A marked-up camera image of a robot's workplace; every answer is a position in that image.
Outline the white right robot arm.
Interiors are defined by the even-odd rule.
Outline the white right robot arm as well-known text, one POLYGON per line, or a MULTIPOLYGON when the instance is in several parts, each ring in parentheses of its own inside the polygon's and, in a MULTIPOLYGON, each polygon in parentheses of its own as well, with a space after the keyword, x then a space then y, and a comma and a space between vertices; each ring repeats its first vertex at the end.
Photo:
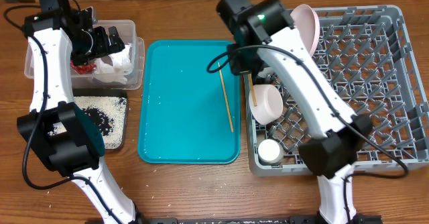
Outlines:
POLYGON ((258 74, 263 64, 272 67, 297 103, 311 138, 298 151, 317 176, 321 204, 311 223, 381 223, 380 216, 358 214, 353 205, 352 179, 357 151, 373 129, 368 114, 358 115, 330 86, 305 49, 300 32, 280 0, 220 0, 216 11, 234 44, 216 56, 234 75, 258 74))

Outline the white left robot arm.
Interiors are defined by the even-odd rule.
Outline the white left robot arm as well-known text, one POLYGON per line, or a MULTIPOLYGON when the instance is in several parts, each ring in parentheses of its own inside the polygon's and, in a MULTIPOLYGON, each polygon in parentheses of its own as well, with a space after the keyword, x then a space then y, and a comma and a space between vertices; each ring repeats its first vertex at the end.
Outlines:
POLYGON ((34 60, 34 91, 27 115, 17 118, 25 151, 73 182, 88 197, 103 223, 144 223, 105 162, 102 134, 74 101, 70 70, 122 51, 117 29, 95 27, 94 11, 76 0, 39 0, 37 13, 19 29, 34 60))

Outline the grey bowl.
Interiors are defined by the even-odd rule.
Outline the grey bowl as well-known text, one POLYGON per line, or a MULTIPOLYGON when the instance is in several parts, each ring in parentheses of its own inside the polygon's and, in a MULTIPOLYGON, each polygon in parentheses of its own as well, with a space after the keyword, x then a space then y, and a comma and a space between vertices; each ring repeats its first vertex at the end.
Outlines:
POLYGON ((251 114, 261 125, 267 125, 279 119, 283 111, 283 100, 278 89, 273 85, 254 85, 257 106, 254 107, 251 93, 248 96, 251 114))

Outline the large white plate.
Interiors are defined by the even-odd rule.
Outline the large white plate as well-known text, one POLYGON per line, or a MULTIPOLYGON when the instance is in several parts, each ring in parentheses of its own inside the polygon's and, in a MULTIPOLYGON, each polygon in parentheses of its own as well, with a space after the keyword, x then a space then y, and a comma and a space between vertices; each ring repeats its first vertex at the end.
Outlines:
POLYGON ((290 15, 300 32, 300 37, 309 55, 313 56, 320 35, 320 22, 317 13, 309 5, 301 4, 290 15))

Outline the red foil wrapper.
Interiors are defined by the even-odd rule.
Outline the red foil wrapper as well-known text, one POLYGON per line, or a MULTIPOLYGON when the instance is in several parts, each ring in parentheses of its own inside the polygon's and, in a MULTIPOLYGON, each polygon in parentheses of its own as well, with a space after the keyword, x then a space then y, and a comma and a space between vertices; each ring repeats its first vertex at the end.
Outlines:
POLYGON ((97 67, 93 63, 83 64, 83 65, 74 65, 73 61, 70 62, 70 66, 78 74, 91 74, 97 67))

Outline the wooden chopstick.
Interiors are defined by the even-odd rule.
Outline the wooden chopstick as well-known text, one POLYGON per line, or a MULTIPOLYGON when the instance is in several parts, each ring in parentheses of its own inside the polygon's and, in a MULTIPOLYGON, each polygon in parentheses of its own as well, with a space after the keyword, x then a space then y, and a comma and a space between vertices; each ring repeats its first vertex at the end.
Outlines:
POLYGON ((229 108, 229 101, 228 101, 228 98, 227 98, 227 92, 226 92, 226 88, 225 88, 225 82, 224 82, 224 78, 223 78, 223 74, 222 74, 222 70, 221 69, 219 69, 219 76, 220 76, 220 80, 221 80, 221 86, 222 86, 222 90, 223 90, 223 95, 224 95, 224 100, 225 100, 225 106, 226 106, 226 109, 227 109, 227 116, 228 116, 228 120, 229 120, 230 130, 231 130, 231 133, 234 133, 233 122, 232 122, 231 112, 230 112, 230 108, 229 108))
POLYGON ((255 97, 255 91, 254 91, 254 86, 253 86, 253 79, 252 79, 252 74, 249 73, 247 75, 248 81, 249 81, 249 85, 250 85, 250 93, 251 93, 251 97, 252 97, 252 101, 253 101, 253 105, 254 107, 257 106, 257 99, 255 97))

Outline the white paper cup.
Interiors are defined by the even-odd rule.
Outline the white paper cup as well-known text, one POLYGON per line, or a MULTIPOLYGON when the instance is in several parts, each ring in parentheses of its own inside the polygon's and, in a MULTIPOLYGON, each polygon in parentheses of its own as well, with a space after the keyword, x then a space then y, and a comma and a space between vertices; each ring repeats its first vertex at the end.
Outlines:
POLYGON ((258 145, 257 154, 261 164, 276 166, 284 158, 284 149, 277 141, 265 139, 258 145))

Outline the white rice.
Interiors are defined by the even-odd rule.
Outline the white rice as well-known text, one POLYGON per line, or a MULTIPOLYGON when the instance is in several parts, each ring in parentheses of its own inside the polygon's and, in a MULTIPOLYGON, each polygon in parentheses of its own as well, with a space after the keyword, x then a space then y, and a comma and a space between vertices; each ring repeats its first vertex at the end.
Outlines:
POLYGON ((75 103, 99 128, 106 150, 115 150, 123 143, 127 99, 125 97, 75 97, 75 103))

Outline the white napkin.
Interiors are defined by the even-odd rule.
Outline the white napkin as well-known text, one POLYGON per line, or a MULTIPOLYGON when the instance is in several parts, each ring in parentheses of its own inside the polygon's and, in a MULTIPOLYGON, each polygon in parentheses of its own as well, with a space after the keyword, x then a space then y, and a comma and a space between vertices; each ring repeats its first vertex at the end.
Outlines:
POLYGON ((102 58, 97 58, 95 60, 95 69, 93 70, 95 78, 105 83, 118 82, 122 85, 126 84, 127 78, 123 76, 123 73, 128 73, 131 67, 129 53, 132 46, 133 44, 126 44, 122 51, 108 55, 109 62, 102 58))

